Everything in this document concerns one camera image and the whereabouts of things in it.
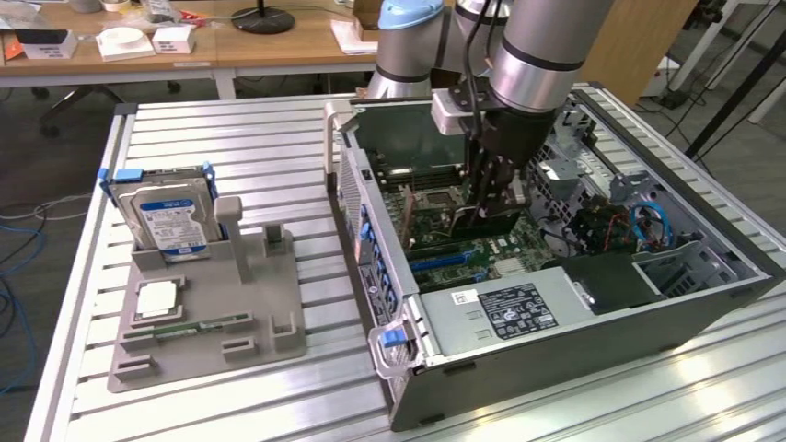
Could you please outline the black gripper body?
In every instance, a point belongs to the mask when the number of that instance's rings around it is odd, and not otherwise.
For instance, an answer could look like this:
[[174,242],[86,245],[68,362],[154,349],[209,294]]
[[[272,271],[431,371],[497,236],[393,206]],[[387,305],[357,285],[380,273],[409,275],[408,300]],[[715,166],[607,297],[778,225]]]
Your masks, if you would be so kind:
[[488,110],[481,119],[479,148],[484,169],[495,180],[509,180],[545,143],[557,110],[528,112],[513,108]]

